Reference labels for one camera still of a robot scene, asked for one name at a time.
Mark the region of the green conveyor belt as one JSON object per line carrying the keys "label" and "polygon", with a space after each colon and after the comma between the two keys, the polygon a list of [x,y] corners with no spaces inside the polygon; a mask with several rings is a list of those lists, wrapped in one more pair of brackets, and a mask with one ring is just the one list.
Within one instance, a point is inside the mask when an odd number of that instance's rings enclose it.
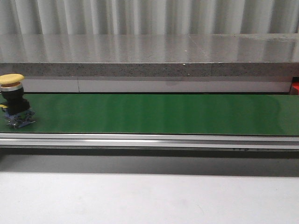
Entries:
{"label": "green conveyor belt", "polygon": [[299,97],[264,94],[25,95],[35,122],[23,133],[299,134]]}

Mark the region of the grey stone countertop slab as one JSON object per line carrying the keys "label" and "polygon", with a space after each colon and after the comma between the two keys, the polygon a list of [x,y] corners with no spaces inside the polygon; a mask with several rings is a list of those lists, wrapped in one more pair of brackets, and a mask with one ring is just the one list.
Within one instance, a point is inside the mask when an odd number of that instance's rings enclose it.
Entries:
{"label": "grey stone countertop slab", "polygon": [[297,77],[298,34],[2,35],[0,71],[29,77]]}

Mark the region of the red plastic tray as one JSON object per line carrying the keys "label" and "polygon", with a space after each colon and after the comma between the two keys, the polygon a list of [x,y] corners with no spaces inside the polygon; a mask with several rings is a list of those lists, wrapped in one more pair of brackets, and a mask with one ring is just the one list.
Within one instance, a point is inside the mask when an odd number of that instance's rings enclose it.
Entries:
{"label": "red plastic tray", "polygon": [[299,95],[299,77],[294,77],[292,79],[289,94],[290,95]]}

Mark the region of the white corrugated curtain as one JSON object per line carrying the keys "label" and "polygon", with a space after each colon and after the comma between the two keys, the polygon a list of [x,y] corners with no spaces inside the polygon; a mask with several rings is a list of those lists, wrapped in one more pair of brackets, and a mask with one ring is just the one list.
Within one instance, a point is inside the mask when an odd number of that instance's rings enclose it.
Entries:
{"label": "white corrugated curtain", "polygon": [[297,33],[296,0],[3,0],[1,34]]}

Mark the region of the aluminium conveyor frame rail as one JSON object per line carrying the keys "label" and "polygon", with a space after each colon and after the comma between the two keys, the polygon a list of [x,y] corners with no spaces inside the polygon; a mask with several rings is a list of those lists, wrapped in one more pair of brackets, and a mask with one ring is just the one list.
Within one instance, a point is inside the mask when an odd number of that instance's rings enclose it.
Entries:
{"label": "aluminium conveyor frame rail", "polygon": [[294,136],[1,133],[1,146],[162,147],[298,150]]}

